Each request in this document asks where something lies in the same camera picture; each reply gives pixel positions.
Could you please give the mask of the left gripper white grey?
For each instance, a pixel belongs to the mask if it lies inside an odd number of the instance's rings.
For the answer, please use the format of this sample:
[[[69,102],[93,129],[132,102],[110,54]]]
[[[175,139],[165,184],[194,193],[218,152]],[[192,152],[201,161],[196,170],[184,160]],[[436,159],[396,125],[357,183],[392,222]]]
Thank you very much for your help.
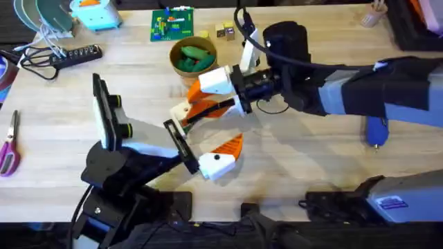
[[[124,196],[183,163],[191,174],[217,180],[235,167],[242,152],[243,134],[239,133],[216,149],[195,158],[180,136],[183,120],[191,104],[181,102],[170,109],[172,120],[164,127],[126,118],[122,128],[129,128],[131,138],[117,140],[116,130],[100,118],[96,127],[100,141],[90,148],[81,180],[112,196]]]

